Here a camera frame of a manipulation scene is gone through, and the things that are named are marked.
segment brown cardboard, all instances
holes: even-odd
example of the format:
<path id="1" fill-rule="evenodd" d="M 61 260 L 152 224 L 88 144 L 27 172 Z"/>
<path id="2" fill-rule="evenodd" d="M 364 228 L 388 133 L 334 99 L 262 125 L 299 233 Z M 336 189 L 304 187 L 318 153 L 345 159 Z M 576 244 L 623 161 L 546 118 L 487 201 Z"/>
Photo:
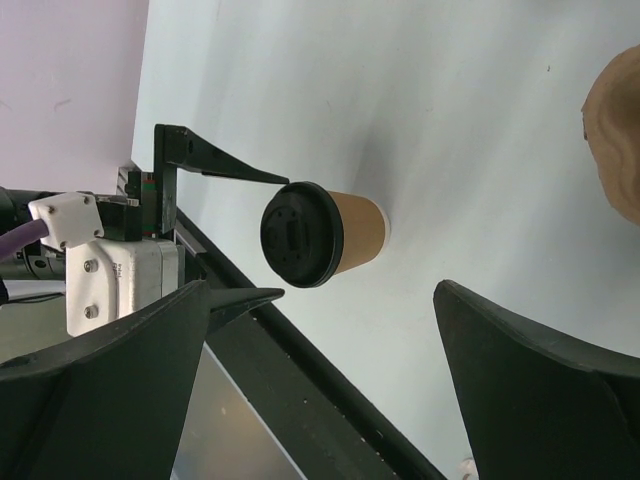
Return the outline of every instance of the brown cardboard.
<path id="1" fill-rule="evenodd" d="M 329 192 L 340 210 L 344 227 L 344 248 L 338 273 L 370 262 L 385 245 L 388 221 L 371 200 L 357 195 Z"/>
<path id="2" fill-rule="evenodd" d="M 640 225 L 640 46 L 615 57 L 582 107 L 584 135 L 609 203 Z"/>

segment white wall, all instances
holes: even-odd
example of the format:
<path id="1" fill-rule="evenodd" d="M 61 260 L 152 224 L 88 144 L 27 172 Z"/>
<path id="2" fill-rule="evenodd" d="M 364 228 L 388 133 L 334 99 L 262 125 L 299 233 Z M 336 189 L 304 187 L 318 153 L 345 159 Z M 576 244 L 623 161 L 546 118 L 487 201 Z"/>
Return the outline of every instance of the white wall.
<path id="1" fill-rule="evenodd" d="M 0 0 L 0 185 L 113 193 L 148 0 Z"/>

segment cup lid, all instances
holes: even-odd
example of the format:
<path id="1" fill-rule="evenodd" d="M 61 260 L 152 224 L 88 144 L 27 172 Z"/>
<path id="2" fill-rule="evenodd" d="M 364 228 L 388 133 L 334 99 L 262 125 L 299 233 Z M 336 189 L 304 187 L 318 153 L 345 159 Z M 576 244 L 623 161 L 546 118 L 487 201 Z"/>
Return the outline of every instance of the cup lid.
<path id="1" fill-rule="evenodd" d="M 295 287 L 318 287 L 333 276 L 342 258 L 340 211 L 319 185 L 291 183 L 267 205 L 260 241 L 269 266 L 283 280 Z"/>

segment screw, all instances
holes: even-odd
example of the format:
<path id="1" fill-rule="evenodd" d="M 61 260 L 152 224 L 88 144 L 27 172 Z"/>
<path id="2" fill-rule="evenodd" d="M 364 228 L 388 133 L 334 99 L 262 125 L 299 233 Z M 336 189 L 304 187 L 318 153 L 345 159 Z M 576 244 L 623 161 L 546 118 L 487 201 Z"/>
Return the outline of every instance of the screw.
<path id="1" fill-rule="evenodd" d="M 98 270 L 98 262 L 95 260 L 87 260 L 84 262 L 84 271 L 87 273 L 95 272 Z"/>
<path id="2" fill-rule="evenodd" d="M 98 307 L 89 305 L 84 309 L 84 316 L 87 318 L 96 318 L 98 316 Z"/>

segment black bracket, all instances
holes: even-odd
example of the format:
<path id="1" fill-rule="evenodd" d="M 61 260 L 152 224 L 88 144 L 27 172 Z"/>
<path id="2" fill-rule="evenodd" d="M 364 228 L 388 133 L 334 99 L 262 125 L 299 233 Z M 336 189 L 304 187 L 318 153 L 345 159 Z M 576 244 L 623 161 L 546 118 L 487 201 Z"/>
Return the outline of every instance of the black bracket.
<path id="1" fill-rule="evenodd" d="M 178 168 L 211 177 L 275 185 L 289 183 L 286 177 L 241 162 L 187 127 L 158 124 L 154 130 L 153 174 L 157 196 L 156 233 L 160 236 L 171 233 L 176 225 Z"/>

